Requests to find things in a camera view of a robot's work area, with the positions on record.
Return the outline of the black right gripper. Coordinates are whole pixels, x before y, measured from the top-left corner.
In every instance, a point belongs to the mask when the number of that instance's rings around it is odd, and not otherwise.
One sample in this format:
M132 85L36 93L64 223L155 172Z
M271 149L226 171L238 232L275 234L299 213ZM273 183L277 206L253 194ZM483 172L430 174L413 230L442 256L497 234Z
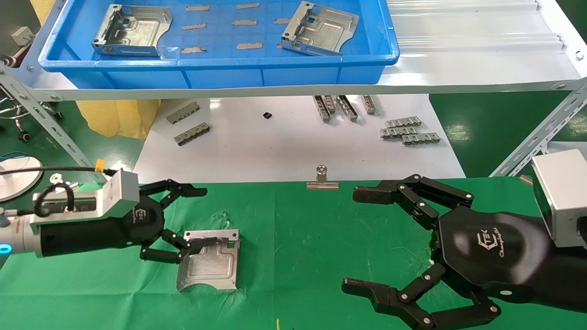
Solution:
M403 290L343 279L342 291L369 299L376 313L398 317L412 330L461 330L486 325L501 315L488 296L586 311L586 250L557 247L538 217L474 211L472 193L420 175L382 180L375 187L357 186L353 199L397 204L424 229L436 228L444 265L434 264ZM429 201L453 210L439 218ZM417 301L445 278L472 305L428 313Z

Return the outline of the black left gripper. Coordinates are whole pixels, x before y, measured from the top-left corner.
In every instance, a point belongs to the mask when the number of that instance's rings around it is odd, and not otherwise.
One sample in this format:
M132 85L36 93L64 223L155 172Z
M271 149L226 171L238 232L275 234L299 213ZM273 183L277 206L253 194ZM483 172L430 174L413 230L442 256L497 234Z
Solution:
M145 196L169 192L160 200L161 207L168 207L179 197L203 197L208 193L207 188L196 188L192 184L178 183L171 179L142 185L139 191ZM40 228L40 255L52 257L99 249L142 246L142 260L180 264L188 256L200 253L203 247L221 240L218 237L185 240L169 229L163 230L164 215L160 205L140 204L121 218L109 217L102 220L43 225ZM155 242L159 236L164 242L178 249L178 252L143 246Z

